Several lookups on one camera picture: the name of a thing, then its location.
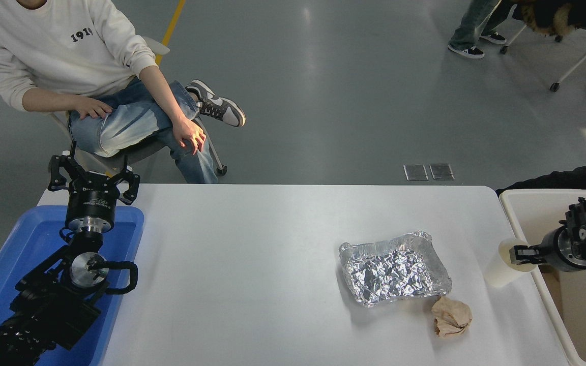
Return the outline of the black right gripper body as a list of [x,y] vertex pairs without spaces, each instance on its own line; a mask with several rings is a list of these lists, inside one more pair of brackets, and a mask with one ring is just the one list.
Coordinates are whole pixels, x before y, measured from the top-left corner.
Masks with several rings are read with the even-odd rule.
[[565,256],[570,253],[571,245],[565,227],[547,233],[540,244],[540,255],[547,264],[563,272],[571,272],[570,261]]

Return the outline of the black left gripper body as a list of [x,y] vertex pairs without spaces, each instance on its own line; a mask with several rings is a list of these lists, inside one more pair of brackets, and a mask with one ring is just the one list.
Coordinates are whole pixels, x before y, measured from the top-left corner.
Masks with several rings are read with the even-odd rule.
[[89,217],[114,223],[119,195],[116,184],[105,174],[88,173],[72,178],[65,222],[76,223]]

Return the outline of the person's right hand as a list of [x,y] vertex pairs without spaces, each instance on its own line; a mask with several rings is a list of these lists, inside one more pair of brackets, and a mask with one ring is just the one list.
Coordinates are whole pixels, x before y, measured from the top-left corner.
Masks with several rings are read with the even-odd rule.
[[105,118],[108,114],[112,113],[112,107],[95,98],[74,96],[72,104],[73,109],[77,111],[80,119],[87,117],[95,119]]

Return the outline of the person's left hand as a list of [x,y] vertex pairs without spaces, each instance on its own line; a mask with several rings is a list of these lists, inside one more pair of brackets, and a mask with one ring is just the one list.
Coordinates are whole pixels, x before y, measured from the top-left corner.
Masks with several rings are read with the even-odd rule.
[[192,155],[203,152],[207,136],[199,125],[185,117],[172,120],[172,131],[177,144],[191,150]]

